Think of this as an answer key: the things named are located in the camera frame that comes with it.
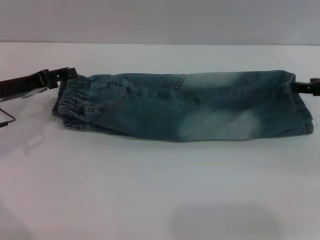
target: jeans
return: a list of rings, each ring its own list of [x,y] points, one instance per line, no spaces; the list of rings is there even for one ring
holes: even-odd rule
[[[175,142],[311,134],[295,82],[282,70],[79,75],[61,82],[52,113],[70,129]]]

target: seam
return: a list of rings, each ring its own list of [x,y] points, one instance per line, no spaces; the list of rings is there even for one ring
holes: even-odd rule
[[[85,112],[95,112],[96,110],[98,110],[99,112],[103,112],[104,110],[107,110],[107,109],[118,109],[125,102],[127,95],[128,95],[128,90],[127,88],[125,88],[120,99],[113,104],[104,105],[104,106],[82,106],[81,109],[83,109]]]
[[[178,90],[181,88],[182,83],[184,82],[186,74],[181,74],[179,81],[176,83],[175,89]]]
[[[180,80],[178,81],[179,83],[179,86],[181,87],[184,79],[185,79],[185,76],[186,74],[182,74],[181,75],[182,78],[180,78]],[[158,95],[147,95],[147,94],[142,94],[141,92],[137,92],[137,91],[134,91],[130,88],[128,88],[127,86],[125,85],[122,85],[122,84],[118,84],[117,86],[119,87],[123,87],[125,88],[127,91],[129,91],[130,93],[133,93],[133,94],[136,94],[138,96],[141,96],[141,97],[147,97],[147,98],[153,98],[153,99],[164,99],[164,98],[176,98],[176,99],[181,99],[181,100],[192,100],[192,99],[197,99],[199,97],[201,97],[201,94],[199,95],[193,95],[193,96],[190,96],[190,97],[179,97],[179,95],[177,94],[163,94],[163,93],[159,93]],[[256,96],[256,94],[254,93],[250,93],[250,92],[242,92],[242,91],[232,91],[232,94],[233,93],[237,93],[237,94],[243,94],[245,96]],[[259,98],[262,99],[262,98],[265,98],[266,96],[265,95],[261,95]]]
[[[90,88],[90,81],[89,81],[89,78],[87,77],[86,88],[85,88],[84,93],[81,96],[81,100],[80,100],[80,104],[79,104],[78,118],[80,118],[80,115],[81,115],[81,112],[82,112],[82,107],[81,106],[82,106],[82,103],[83,103],[84,99],[87,96],[87,92],[88,92],[89,88]]]
[[[193,96],[185,96],[185,97],[179,97],[178,94],[161,94],[159,93],[157,96],[155,95],[146,95],[146,94],[141,94],[140,92],[136,92],[136,91],[133,91],[131,89],[129,89],[129,91],[133,94],[136,94],[138,96],[141,96],[141,97],[147,97],[147,98],[154,98],[154,99],[164,99],[164,98],[176,98],[176,99],[180,99],[180,100],[192,100],[192,99],[198,99],[199,97],[201,97],[202,95],[201,94],[198,94],[198,95],[193,95]],[[242,91],[232,91],[232,92],[229,92],[229,93],[225,93],[225,94],[217,94],[213,97],[206,97],[206,99],[214,99],[216,97],[222,97],[222,96],[226,96],[227,94],[232,96],[234,93],[236,94],[243,94],[244,96],[246,97],[255,97],[256,94],[254,93],[250,93],[250,92],[242,92]],[[261,95],[259,97],[259,99],[264,99],[266,98],[268,95]]]
[[[301,122],[303,123],[304,127],[307,126],[307,122],[312,121],[312,115],[310,111],[308,110],[307,106],[303,103],[297,104],[294,100],[294,98],[300,98],[300,95],[297,94],[297,96],[294,96],[293,92],[291,92],[289,85],[294,82],[290,80],[289,82],[286,82],[283,86],[279,87],[277,93],[279,94],[279,97],[281,99],[281,102],[286,107],[293,107],[294,111],[298,114]]]

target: folded jeans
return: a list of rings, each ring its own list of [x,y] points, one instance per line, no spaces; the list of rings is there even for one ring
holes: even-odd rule
[[[282,70],[79,75],[52,114],[66,128],[175,142],[312,134],[312,115]]]

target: elastic waistband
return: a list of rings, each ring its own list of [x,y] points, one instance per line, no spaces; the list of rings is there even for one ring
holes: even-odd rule
[[[78,78],[60,83],[57,100],[53,106],[52,114],[62,118],[70,116],[78,118],[81,111],[82,100],[90,87],[89,79],[79,75]]]

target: jeans pocket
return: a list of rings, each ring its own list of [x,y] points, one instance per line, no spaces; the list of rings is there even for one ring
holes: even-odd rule
[[[125,73],[118,75],[117,83],[126,86],[130,93],[139,96],[171,98],[176,97],[185,76],[185,74]]]
[[[116,110],[121,108],[128,96],[128,90],[125,86],[113,85],[107,89],[102,89],[99,93],[90,92],[89,99],[86,97],[81,103],[83,113],[101,113],[107,110]]]

